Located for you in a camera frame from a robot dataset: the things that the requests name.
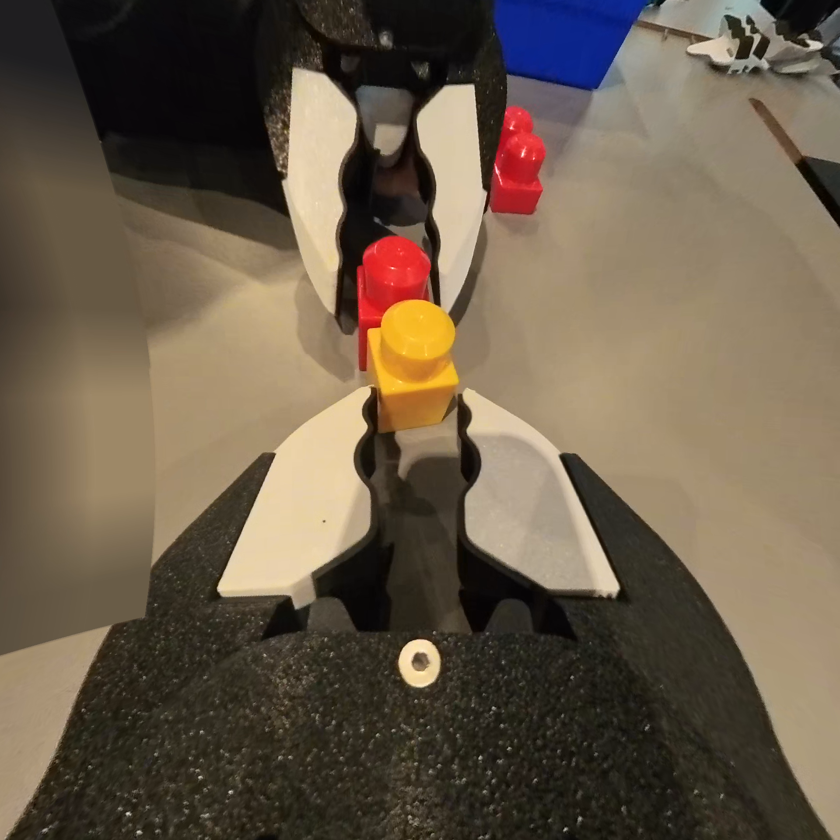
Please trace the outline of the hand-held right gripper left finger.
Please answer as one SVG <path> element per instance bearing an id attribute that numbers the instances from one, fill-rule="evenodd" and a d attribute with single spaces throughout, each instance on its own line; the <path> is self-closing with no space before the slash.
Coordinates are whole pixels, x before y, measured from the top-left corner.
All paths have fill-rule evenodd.
<path id="1" fill-rule="evenodd" d="M 371 493 L 355 463 L 375 404 L 362 386 L 300 425 L 274 451 L 268 472 L 217 584 L 223 598 L 318 597 L 317 574 L 371 530 Z"/>

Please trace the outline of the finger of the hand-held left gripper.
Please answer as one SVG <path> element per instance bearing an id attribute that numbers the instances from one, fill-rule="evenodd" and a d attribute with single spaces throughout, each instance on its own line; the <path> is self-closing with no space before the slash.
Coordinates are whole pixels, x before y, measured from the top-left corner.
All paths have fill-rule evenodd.
<path id="1" fill-rule="evenodd" d="M 416 114 L 416 141 L 431 172 L 440 307 L 454 308 L 466 283 L 485 212 L 476 88 L 441 87 Z"/>
<path id="2" fill-rule="evenodd" d="M 318 299 L 341 322 L 343 256 L 340 235 L 347 212 L 345 166 L 359 142 L 355 101 L 326 74 L 291 74 L 287 208 L 303 268 Z"/>

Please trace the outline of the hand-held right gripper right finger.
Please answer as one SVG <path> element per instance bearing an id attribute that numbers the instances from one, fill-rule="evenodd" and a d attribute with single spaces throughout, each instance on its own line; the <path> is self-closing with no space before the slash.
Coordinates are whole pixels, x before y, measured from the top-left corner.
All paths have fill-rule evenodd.
<path id="1" fill-rule="evenodd" d="M 468 557 L 547 595 L 616 599 L 620 582 L 560 450 L 471 388 L 457 422 Z"/>

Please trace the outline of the red two-stud block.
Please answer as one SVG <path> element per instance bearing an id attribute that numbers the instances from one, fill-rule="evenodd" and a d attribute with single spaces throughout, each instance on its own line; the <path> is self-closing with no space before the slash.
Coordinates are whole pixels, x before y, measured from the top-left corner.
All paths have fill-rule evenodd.
<path id="1" fill-rule="evenodd" d="M 533 131 L 530 113 L 509 106 L 504 115 L 490 183 L 489 209 L 494 214 L 532 215 L 543 193 L 540 172 L 546 157 Z"/>

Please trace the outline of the red one-stud block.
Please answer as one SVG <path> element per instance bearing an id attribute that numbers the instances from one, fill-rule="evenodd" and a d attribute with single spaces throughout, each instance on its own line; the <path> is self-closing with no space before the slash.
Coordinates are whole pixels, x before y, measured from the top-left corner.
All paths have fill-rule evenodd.
<path id="1" fill-rule="evenodd" d="M 388 235 L 364 251 L 357 271 L 359 364 L 365 371 L 369 332 L 394 376 L 420 382 L 447 353 L 454 329 L 429 297 L 430 258 L 411 240 Z"/>

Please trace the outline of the blue plastic bin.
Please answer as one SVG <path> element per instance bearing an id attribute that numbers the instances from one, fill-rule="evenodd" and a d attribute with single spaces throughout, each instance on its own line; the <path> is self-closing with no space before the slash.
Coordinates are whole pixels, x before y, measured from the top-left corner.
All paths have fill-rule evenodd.
<path id="1" fill-rule="evenodd" d="M 645 1 L 496 1 L 510 76 L 593 91 L 600 87 Z"/>

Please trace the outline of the yellow one-stud block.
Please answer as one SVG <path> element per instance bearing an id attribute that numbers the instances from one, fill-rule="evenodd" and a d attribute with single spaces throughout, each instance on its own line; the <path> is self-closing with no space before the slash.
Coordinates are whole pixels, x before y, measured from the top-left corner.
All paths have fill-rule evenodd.
<path id="1" fill-rule="evenodd" d="M 377 399 L 377 430 L 395 433 L 440 424 L 455 398 L 456 329 L 431 301 L 400 301 L 366 336 L 366 370 Z"/>

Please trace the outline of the person's left forearm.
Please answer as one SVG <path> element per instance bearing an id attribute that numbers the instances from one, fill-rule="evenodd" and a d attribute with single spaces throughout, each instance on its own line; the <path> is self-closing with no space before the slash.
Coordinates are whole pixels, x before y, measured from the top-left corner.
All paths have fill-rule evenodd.
<path id="1" fill-rule="evenodd" d="M 102 139 L 194 153 L 199 186 L 286 212 L 258 94 L 264 2 L 52 5 Z"/>

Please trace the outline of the pile of black white parts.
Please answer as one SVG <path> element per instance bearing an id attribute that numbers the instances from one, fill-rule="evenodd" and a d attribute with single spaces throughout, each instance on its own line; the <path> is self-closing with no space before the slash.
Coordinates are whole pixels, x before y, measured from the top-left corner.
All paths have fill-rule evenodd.
<path id="1" fill-rule="evenodd" d="M 782 76 L 803 76 L 818 68 L 824 45 L 808 33 L 797 33 L 777 20 L 762 28 L 751 16 L 724 15 L 717 38 L 686 48 L 729 75 L 770 70 Z"/>

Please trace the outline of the black mat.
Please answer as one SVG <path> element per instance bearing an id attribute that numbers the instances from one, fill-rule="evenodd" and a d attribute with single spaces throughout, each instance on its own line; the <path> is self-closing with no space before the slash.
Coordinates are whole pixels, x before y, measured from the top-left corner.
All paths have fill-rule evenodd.
<path id="1" fill-rule="evenodd" d="M 835 225 L 839 226 L 839 162 L 804 155 L 796 168 Z"/>

